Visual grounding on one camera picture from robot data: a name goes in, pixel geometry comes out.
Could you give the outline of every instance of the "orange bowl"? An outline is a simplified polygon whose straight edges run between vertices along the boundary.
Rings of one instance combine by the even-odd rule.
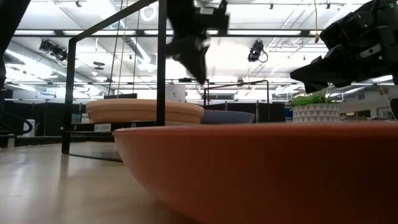
[[[121,129],[125,165],[202,223],[397,223],[396,124]]]

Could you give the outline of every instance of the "white geometric planter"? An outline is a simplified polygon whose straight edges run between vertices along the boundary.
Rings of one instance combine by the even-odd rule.
[[[338,105],[320,103],[293,108],[293,122],[340,122]]]

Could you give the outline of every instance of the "green plant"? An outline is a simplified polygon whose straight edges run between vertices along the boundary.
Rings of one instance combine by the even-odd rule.
[[[305,106],[319,103],[332,103],[333,100],[326,96],[326,90],[312,93],[309,96],[298,96],[293,99],[293,106]]]

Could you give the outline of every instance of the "wooden floor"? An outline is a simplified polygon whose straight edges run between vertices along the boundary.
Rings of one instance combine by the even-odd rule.
[[[79,143],[96,149],[114,143]],[[60,145],[0,151],[0,223],[194,223],[151,197],[120,162],[61,155]]]

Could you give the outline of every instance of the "tan dish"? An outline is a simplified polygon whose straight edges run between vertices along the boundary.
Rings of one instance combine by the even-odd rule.
[[[86,110],[92,123],[156,120],[156,100],[97,100],[89,102]],[[166,101],[166,121],[200,124],[203,115],[204,109],[201,106],[190,103]]]

